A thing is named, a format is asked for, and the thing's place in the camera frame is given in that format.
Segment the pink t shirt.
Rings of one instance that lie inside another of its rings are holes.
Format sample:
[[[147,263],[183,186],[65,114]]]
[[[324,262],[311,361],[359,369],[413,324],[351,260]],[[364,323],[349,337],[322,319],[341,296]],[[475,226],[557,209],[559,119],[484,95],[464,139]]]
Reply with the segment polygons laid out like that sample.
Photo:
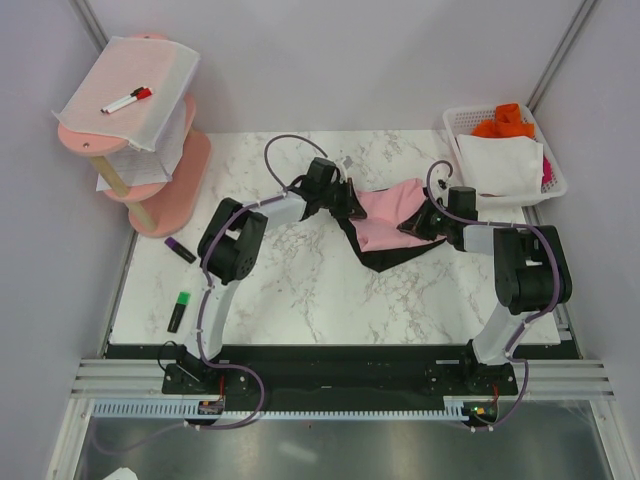
[[[405,180],[380,191],[356,191],[356,197],[367,215],[362,220],[351,220],[362,252],[417,248],[441,240],[422,240],[398,229],[427,200],[422,180]]]

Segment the black cloth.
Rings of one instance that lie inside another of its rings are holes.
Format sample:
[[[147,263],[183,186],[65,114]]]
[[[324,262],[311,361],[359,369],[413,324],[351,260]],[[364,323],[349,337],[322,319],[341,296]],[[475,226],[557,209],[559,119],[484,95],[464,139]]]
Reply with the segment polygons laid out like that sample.
[[[349,244],[351,245],[356,257],[359,259],[362,265],[378,273],[384,272],[395,266],[408,262],[442,245],[445,242],[445,237],[441,237],[441,240],[437,240],[434,244],[422,247],[400,248],[394,250],[365,253],[362,252],[358,246],[355,228],[351,224],[351,220],[353,219],[335,220],[337,221],[341,230],[345,233]]]

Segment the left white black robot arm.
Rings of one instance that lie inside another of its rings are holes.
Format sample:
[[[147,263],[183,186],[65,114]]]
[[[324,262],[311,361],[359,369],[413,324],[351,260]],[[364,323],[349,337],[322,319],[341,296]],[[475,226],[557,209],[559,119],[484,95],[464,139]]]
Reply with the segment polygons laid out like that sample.
[[[316,157],[306,174],[281,192],[248,203],[223,199],[198,245],[205,287],[194,325],[184,347],[193,357],[185,382],[198,393],[208,393],[219,382],[213,360],[221,353],[229,310],[240,285],[252,272],[265,234],[302,222],[321,210],[337,218],[364,219],[353,181],[332,161]]]

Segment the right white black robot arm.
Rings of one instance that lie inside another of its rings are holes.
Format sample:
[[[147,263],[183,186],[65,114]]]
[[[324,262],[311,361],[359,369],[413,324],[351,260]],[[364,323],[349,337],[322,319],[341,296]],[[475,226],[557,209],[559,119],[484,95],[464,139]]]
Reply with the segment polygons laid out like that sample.
[[[422,240],[444,237],[456,250],[493,258],[497,305],[470,342],[474,359],[458,368],[467,392],[483,392],[494,381],[491,366],[503,365],[537,319],[572,295],[572,279],[559,232],[552,225],[481,222],[476,192],[453,187],[446,201],[430,197],[398,230]]]

